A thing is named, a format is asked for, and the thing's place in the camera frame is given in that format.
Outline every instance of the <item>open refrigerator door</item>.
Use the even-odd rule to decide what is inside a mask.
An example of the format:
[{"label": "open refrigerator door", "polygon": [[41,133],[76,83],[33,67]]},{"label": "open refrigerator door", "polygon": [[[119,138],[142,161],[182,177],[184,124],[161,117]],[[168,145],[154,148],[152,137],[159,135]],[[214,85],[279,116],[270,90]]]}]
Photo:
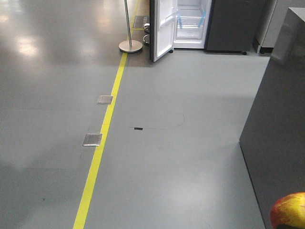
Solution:
[{"label": "open refrigerator door", "polygon": [[155,62],[173,49],[177,21],[177,0],[151,0],[151,61]]}]

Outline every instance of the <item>red apple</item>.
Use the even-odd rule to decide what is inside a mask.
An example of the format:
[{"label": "red apple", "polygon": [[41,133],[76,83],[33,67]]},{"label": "red apple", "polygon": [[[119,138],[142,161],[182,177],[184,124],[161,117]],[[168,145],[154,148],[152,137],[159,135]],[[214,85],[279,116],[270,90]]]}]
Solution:
[{"label": "red apple", "polygon": [[305,192],[293,193],[279,199],[270,211],[274,229],[305,229]]}]

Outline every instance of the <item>metal pole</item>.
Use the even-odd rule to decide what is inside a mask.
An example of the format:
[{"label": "metal pole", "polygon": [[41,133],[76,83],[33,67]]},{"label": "metal pole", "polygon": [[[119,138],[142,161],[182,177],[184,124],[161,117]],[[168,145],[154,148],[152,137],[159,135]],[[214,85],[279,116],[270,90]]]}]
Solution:
[{"label": "metal pole", "polygon": [[127,30],[128,30],[128,41],[121,42],[119,44],[119,48],[122,52],[126,52],[126,53],[138,52],[142,49],[142,43],[139,41],[132,40],[132,35],[130,33],[127,0],[125,0],[125,13],[126,13]]},{"label": "metal pole", "polygon": [[128,30],[129,45],[132,46],[132,36],[131,36],[131,33],[130,33],[130,25],[129,25],[129,15],[128,15],[127,0],[125,0],[125,12],[126,12],[126,21],[127,21],[127,30]]}]

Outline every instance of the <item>yellow tape stripe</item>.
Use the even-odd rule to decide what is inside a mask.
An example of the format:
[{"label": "yellow tape stripe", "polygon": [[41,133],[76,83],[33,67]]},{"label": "yellow tape stripe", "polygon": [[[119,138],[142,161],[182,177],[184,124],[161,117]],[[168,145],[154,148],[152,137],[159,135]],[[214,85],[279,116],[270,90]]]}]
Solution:
[{"label": "yellow tape stripe", "polygon": [[[135,12],[137,12],[138,5],[139,5],[139,0],[137,0],[135,8],[134,8],[134,14],[133,14],[131,25],[134,24]],[[79,209],[77,211],[73,229],[83,229],[85,227],[86,218],[88,215],[88,211],[89,211],[89,207],[90,207],[90,203],[91,203],[91,199],[92,199],[92,195],[93,195],[96,178],[97,178],[100,164],[102,161],[102,155],[104,152],[105,143],[106,143],[106,139],[108,136],[108,131],[109,131],[109,127],[110,127],[110,123],[111,123],[111,119],[112,119],[112,115],[113,115],[113,111],[114,111],[116,98],[117,98],[117,95],[119,92],[122,76],[123,76],[124,69],[125,69],[126,62],[127,62],[127,57],[128,57],[127,53],[122,54],[120,66],[119,66],[118,72],[116,74],[112,92],[111,92],[111,95],[113,96],[112,104],[107,107],[107,111],[106,111],[104,121],[103,121],[103,124],[101,127],[101,134],[102,134],[101,145],[95,148],[93,159],[91,162],[91,166],[89,169],[89,173],[87,176],[85,188],[84,188],[84,191],[83,191],[83,194],[81,197],[81,202],[79,205]]]}]

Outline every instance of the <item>epoxy floor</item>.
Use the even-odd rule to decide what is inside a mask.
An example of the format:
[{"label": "epoxy floor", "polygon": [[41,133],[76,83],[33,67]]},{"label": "epoxy floor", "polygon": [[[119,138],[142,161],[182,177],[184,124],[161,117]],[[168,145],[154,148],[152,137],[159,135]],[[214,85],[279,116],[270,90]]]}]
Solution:
[{"label": "epoxy floor", "polygon": [[[122,0],[0,1],[1,229],[73,227],[126,36]],[[268,60],[129,54],[85,228],[263,229],[238,139]]]}]

